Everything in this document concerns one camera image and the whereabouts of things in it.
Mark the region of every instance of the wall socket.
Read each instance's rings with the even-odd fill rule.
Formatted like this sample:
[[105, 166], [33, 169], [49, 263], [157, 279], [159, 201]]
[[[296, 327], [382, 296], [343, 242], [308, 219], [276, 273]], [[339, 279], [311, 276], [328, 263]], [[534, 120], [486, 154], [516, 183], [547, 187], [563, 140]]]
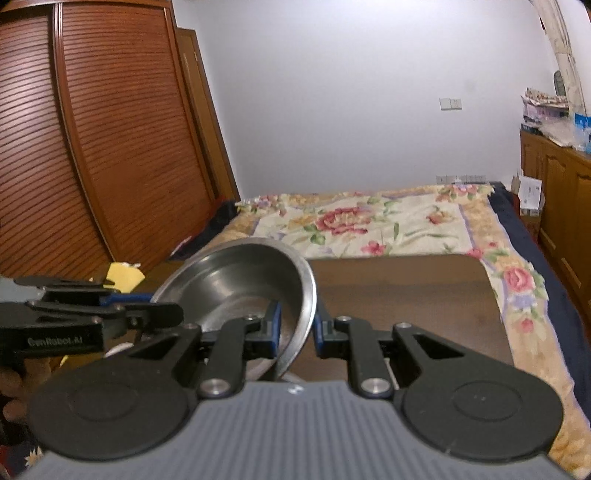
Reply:
[[452, 183], [486, 183], [486, 175], [436, 175], [437, 185], [451, 185]]
[[439, 105], [442, 110], [462, 110], [461, 98], [440, 98]]

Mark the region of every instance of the gray gripper base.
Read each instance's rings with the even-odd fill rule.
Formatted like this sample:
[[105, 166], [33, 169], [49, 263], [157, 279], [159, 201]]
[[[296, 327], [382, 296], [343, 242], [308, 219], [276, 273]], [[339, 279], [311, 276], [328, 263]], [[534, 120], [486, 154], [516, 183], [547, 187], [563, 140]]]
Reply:
[[23, 480], [566, 480], [544, 455], [505, 465], [458, 460], [416, 439], [390, 403], [343, 381], [247, 383], [206, 401], [178, 434], [116, 462], [54, 453]]

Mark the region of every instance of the finger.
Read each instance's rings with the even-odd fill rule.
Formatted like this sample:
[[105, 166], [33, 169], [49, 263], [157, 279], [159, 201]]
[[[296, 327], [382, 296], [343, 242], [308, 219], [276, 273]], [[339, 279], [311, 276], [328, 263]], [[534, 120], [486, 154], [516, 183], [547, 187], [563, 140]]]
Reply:
[[36, 375], [27, 375], [22, 381], [22, 387], [18, 398], [28, 400], [39, 386], [47, 381], [51, 372], [38, 372]]
[[0, 393], [7, 397], [16, 397], [22, 387], [22, 379], [14, 370], [0, 367]]
[[27, 375], [44, 376], [51, 373], [50, 358], [25, 358], [25, 372]]
[[12, 400], [4, 405], [2, 413], [8, 421], [24, 421], [27, 417], [27, 404], [20, 400]]

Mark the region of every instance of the cabinet door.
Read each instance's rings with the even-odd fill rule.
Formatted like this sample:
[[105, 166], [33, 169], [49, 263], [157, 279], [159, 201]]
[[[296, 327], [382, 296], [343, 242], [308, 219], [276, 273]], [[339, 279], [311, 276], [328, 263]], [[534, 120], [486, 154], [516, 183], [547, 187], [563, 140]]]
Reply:
[[571, 180], [563, 209], [566, 237], [561, 262], [573, 287], [582, 294], [589, 289], [591, 277], [591, 167], [571, 160], [567, 173]]
[[533, 135], [521, 134], [521, 169], [526, 177], [539, 179], [540, 141]]
[[64, 3], [63, 52], [82, 182], [116, 259], [150, 270], [203, 227], [213, 197], [170, 12]]
[[201, 136], [207, 163], [210, 166], [217, 193], [227, 199], [238, 199], [238, 189], [232, 174], [232, 167], [228, 160], [224, 146], [222, 132], [217, 122], [217, 115], [213, 106], [211, 93], [203, 61], [194, 30], [177, 28], [178, 52], [180, 53], [183, 72], [189, 97], [193, 104], [193, 111], [197, 119], [197, 127]]
[[50, 15], [0, 20], [0, 274], [84, 279], [111, 258], [64, 137]]
[[542, 214], [540, 238], [553, 254], [562, 257], [565, 195], [568, 192], [566, 153], [560, 147], [546, 145], [541, 154], [541, 170], [545, 172], [543, 190], [546, 204]]

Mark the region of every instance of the cardboard box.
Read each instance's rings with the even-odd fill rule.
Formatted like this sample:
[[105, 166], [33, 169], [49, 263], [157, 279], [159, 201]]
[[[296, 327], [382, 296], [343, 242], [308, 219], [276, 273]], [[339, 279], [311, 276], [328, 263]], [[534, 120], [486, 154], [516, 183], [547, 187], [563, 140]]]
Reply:
[[[540, 185], [540, 200], [537, 205], [538, 208], [521, 208], [521, 206], [524, 205], [531, 205], [531, 196], [529, 195], [529, 193], [531, 193], [530, 189], [527, 189], [528, 191], [526, 192], [524, 186], [530, 186], [530, 184], [533, 183]], [[541, 191], [541, 181], [537, 179], [532, 179], [531, 177], [515, 176], [511, 181], [511, 193], [514, 193], [519, 197], [519, 201], [521, 202], [521, 206], [519, 209], [519, 217], [521, 218], [521, 221], [527, 228], [527, 231], [537, 242], [538, 236], [540, 234], [542, 210], [546, 202], [544, 192]]]

